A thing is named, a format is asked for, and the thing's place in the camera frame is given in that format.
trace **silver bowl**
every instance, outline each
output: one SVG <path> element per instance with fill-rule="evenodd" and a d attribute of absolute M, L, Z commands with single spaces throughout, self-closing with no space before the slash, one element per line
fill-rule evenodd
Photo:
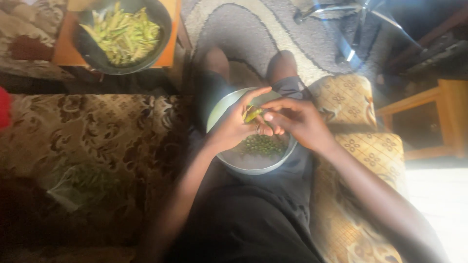
<path fill-rule="evenodd" d="M 237 90 L 237 91 L 234 91 L 232 93 L 229 93 L 224 98 L 222 98 L 216 104 L 216 106 L 214 106 L 213 110 L 210 113 L 210 116 L 208 117 L 208 122 L 206 124 L 206 131 L 209 132 L 211 130 L 211 128 L 216 124 L 216 122 L 224 114 L 224 112 L 227 110 L 227 108 L 229 108 L 229 106 L 236 103 L 237 100 L 242 95 L 244 95 L 244 93 L 246 93 L 249 90 L 253 90 L 253 89 L 256 89 L 256 88 L 253 87 L 253 88 L 244 88 L 244 89 L 241 89 L 241 90 Z M 277 98 L 280 98 L 280 97 L 281 97 L 281 95 L 279 93 L 274 92 L 274 91 L 270 91 L 270 92 L 268 92 L 266 94 L 262 94 L 262 95 L 260 95 L 260 96 L 258 96 L 256 98 L 254 98 L 250 104 L 252 104 L 254 106 L 261 106 L 261 105 L 263 105 L 264 103 L 266 103 L 268 101 L 271 101 L 271 100 L 274 100 L 274 99 L 277 99 Z M 232 170 L 234 170 L 236 172 L 246 174 L 246 175 L 262 175 L 262 174 L 271 172 L 274 169 L 281 166 L 286 161 L 286 159 L 288 159 L 288 157 L 291 155 L 291 153 L 293 152 L 296 145 L 297 145 L 296 139 L 293 136 L 290 135 L 289 136 L 289 142 L 288 142 L 288 148 L 286 149 L 286 152 L 283 155 L 283 157 L 278 162 L 276 162 L 275 164 L 270 165 L 268 167 L 259 168 L 259 169 L 245 169 L 245 168 L 235 166 L 235 165 L 229 163 L 223 157 L 222 153 L 219 153 L 217 155 L 217 157 L 223 163 L 225 163 L 229 168 L 231 168 Z"/>

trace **wooden furniture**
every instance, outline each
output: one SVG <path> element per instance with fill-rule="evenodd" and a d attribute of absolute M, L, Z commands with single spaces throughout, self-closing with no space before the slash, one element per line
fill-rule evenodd
<path fill-rule="evenodd" d="M 468 157 L 468 81 L 439 86 L 377 110 L 388 131 L 403 140 L 405 159 Z"/>
<path fill-rule="evenodd" d="M 58 66 L 87 66 L 80 53 L 76 50 L 72 36 L 77 23 L 76 12 L 86 8 L 92 1 L 70 0 L 68 2 L 67 13 L 65 14 L 60 35 L 55 45 L 52 63 Z M 172 67 L 178 35 L 180 38 L 179 43 L 181 43 L 182 47 L 186 50 L 191 49 L 185 25 L 180 17 L 182 0 L 160 0 L 160 2 L 166 7 L 172 18 L 172 32 L 166 48 L 152 68 Z"/>

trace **sofa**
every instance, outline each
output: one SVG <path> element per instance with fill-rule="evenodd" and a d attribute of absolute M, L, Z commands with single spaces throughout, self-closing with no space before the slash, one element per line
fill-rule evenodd
<path fill-rule="evenodd" d="M 310 89 L 337 141 L 403 195 L 401 139 L 376 132 L 372 88 L 358 75 L 326 77 Z M 11 95 L 0 131 L 3 262 L 129 262 L 142 223 L 170 193 L 188 144 L 189 97 Z M 402 262 L 366 220 L 336 170 L 316 156 L 310 231 L 327 263 Z M 111 211 L 70 212 L 44 178 L 61 163 L 86 163 L 125 182 Z"/>

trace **carpet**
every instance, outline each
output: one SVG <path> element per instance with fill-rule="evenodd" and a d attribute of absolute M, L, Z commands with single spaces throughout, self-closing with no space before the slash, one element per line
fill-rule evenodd
<path fill-rule="evenodd" d="M 321 0 L 320 3 L 336 3 Z M 231 82 L 251 87 L 264 85 L 268 62 L 279 50 L 291 51 L 298 64 L 304 88 L 317 80 L 338 74 L 357 73 L 374 83 L 390 51 L 388 27 L 372 15 L 363 28 L 364 37 L 357 50 L 361 67 L 337 65 L 336 40 L 343 34 L 350 43 L 357 25 L 357 14 L 340 11 L 309 17 L 297 25 L 296 10 L 307 10 L 311 0 L 184 0 L 182 16 L 194 51 L 192 67 L 199 65 L 204 51 L 219 46 L 231 65 Z"/>

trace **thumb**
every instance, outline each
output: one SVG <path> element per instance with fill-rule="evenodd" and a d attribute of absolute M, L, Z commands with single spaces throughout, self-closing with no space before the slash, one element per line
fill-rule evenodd
<path fill-rule="evenodd" d="M 291 130 L 294 125 L 294 122 L 291 119 L 277 112 L 267 112 L 263 118 L 265 121 L 280 126 L 285 130 Z"/>
<path fill-rule="evenodd" d="M 264 123 L 250 124 L 247 136 L 254 134 L 273 136 L 273 130 Z"/>

